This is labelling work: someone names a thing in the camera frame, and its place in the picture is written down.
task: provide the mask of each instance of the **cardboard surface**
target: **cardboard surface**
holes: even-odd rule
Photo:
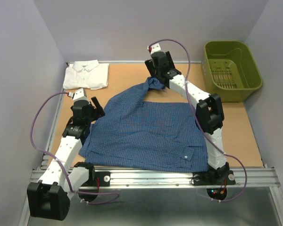
[[[188,66],[178,64],[176,65],[176,68],[185,75]],[[144,64],[110,65],[108,86],[98,90],[86,89],[88,99],[96,96],[101,106],[104,107],[110,98],[131,86],[145,82],[147,77],[149,77],[149,72]],[[200,89],[205,90],[201,73],[201,65],[191,65],[189,81]],[[149,91],[145,97],[145,101],[187,102],[182,96],[169,89],[165,89],[164,91]],[[51,150],[53,154],[57,152],[62,133],[69,118],[72,116],[72,111],[70,110],[72,105],[72,99],[65,96],[58,119],[56,133],[53,139]],[[222,140],[225,152],[239,158],[245,166],[262,167],[263,163],[244,103],[223,103],[223,110],[225,120],[222,128]],[[78,161],[84,161],[84,158],[77,155],[73,165]],[[228,158],[228,162],[230,166],[240,166],[240,164],[234,159]]]

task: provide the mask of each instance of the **cable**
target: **cable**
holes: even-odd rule
[[[222,190],[222,192],[225,192],[225,190],[226,190],[226,179],[225,179],[225,187],[224,187],[224,189]]]
[[[33,119],[32,127],[31,127],[31,129],[30,129],[30,142],[32,143],[32,146],[34,147],[34,149],[36,149],[36,150],[39,151],[39,152],[43,152],[44,154],[49,155],[50,157],[52,157],[54,160],[57,161],[57,163],[59,164],[59,166],[60,166],[61,169],[62,169],[63,174],[65,175],[66,181],[67,181],[67,183],[68,183],[68,185],[69,185],[69,189],[70,189],[71,192],[73,192],[73,193],[78,193],[78,194],[89,194],[89,195],[116,195],[115,198],[110,199],[110,200],[107,200],[107,201],[104,201],[104,202],[96,202],[96,203],[93,203],[93,202],[90,202],[90,203],[89,203],[89,202],[88,202],[87,204],[90,204],[90,205],[100,205],[100,204],[105,204],[105,203],[108,203],[108,202],[112,202],[112,201],[114,201],[115,199],[117,199],[117,198],[120,196],[119,193],[116,193],[116,192],[91,193],[91,192],[74,191],[73,188],[72,188],[72,186],[71,186],[71,182],[70,182],[70,179],[69,179],[69,177],[68,177],[67,171],[66,171],[66,169],[64,168],[63,164],[61,163],[61,161],[60,161],[59,159],[57,159],[54,154],[52,154],[52,153],[50,153],[50,152],[48,152],[48,151],[45,151],[45,150],[42,150],[42,149],[38,148],[38,147],[35,145],[34,141],[33,141],[33,128],[34,128],[34,125],[35,125],[35,123],[36,123],[36,120],[37,120],[37,118],[38,118],[38,116],[39,116],[39,114],[40,114],[42,108],[46,105],[46,103],[47,103],[50,99],[52,99],[53,97],[55,97],[55,96],[57,96],[57,95],[60,95],[60,94],[67,94],[67,95],[68,95],[69,93],[68,93],[68,92],[59,92],[59,93],[56,93],[56,94],[54,94],[54,95],[51,95],[49,98],[47,98],[47,99],[44,101],[44,103],[41,105],[41,107],[40,107],[39,110],[37,111],[37,114],[35,115],[35,117],[34,117],[34,119]]]
[[[222,189],[222,186],[223,186],[223,181],[221,181],[221,186],[220,186],[219,190]]]
[[[98,189],[98,192],[100,192],[100,179],[96,178],[96,187]]]
[[[225,155],[225,156],[227,156],[227,157],[230,157],[230,158],[235,159],[236,161],[239,162],[239,164],[240,164],[240,165],[242,166],[242,168],[243,168],[243,171],[244,171],[244,174],[245,174],[245,182],[244,182],[244,186],[243,186],[242,190],[241,190],[235,197],[233,197],[233,198],[231,198],[231,199],[222,200],[222,201],[221,201],[221,200],[216,200],[216,201],[218,201],[218,202],[230,202],[230,201],[232,201],[232,200],[235,200],[235,199],[238,198],[240,195],[242,195],[242,193],[245,191],[246,184],[247,184],[247,172],[246,172],[246,169],[245,169],[243,163],[242,163],[237,157],[235,157],[235,156],[233,156],[233,155],[230,155],[230,154],[226,154],[226,153],[225,153],[223,150],[221,150],[217,145],[215,145],[215,144],[213,143],[213,141],[211,141],[211,140],[209,139],[209,137],[205,134],[205,132],[203,131],[202,127],[200,126],[200,123],[199,123],[199,121],[198,121],[198,119],[197,119],[197,117],[196,117],[195,108],[194,108],[193,105],[192,105],[191,97],[190,97],[189,91],[188,91],[188,78],[189,78],[190,69],[191,69],[191,60],[190,60],[190,54],[189,54],[188,50],[186,49],[186,47],[184,47],[183,44],[181,44],[180,42],[178,42],[178,41],[176,41],[176,40],[173,40],[173,39],[161,39],[161,40],[158,40],[158,41],[156,41],[156,42],[150,44],[149,47],[151,47],[152,45],[154,45],[154,44],[156,44],[156,43],[162,42],[162,41],[172,41],[172,42],[177,43],[178,45],[180,45],[180,46],[184,49],[184,51],[185,51],[185,53],[186,53],[186,55],[187,55],[187,57],[188,57],[188,71],[187,71],[187,74],[186,74],[186,77],[185,77],[185,92],[186,92],[186,95],[187,95],[187,99],[188,99],[190,108],[191,108],[191,110],[192,110],[192,114],[193,114],[193,116],[194,116],[194,118],[195,118],[195,121],[196,121],[196,123],[197,123],[197,125],[198,125],[198,128],[200,129],[201,133],[202,133],[202,134],[204,135],[204,137],[208,140],[208,142],[211,143],[211,145],[214,146],[214,148],[216,148],[221,154],[223,154],[223,155]]]

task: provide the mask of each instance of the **white wall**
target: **white wall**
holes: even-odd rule
[[[268,0],[34,0],[62,56],[75,60],[145,60],[147,45],[181,41],[201,60],[208,40],[246,40]],[[167,46],[173,59],[182,49]]]
[[[0,0],[0,226],[18,225],[33,167],[41,156],[29,130],[41,103],[61,90],[65,61],[32,0]],[[34,137],[45,147],[57,100]]]
[[[283,186],[283,0],[270,0],[247,38],[263,87],[245,105],[262,159]]]

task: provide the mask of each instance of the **green plastic basket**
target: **green plastic basket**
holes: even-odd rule
[[[222,102],[244,101],[262,86],[250,49],[243,42],[208,42],[202,64],[207,92],[219,94]]]

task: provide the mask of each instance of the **cable tie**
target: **cable tie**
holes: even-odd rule
[[[67,94],[67,96],[69,96],[69,97],[71,97],[71,98],[74,98],[74,93],[72,93],[72,92],[68,92],[68,94]]]
[[[55,161],[59,161],[59,162],[61,162],[61,163],[66,163],[65,161],[63,161],[63,160],[61,160],[61,159],[58,159],[58,158],[56,158]]]

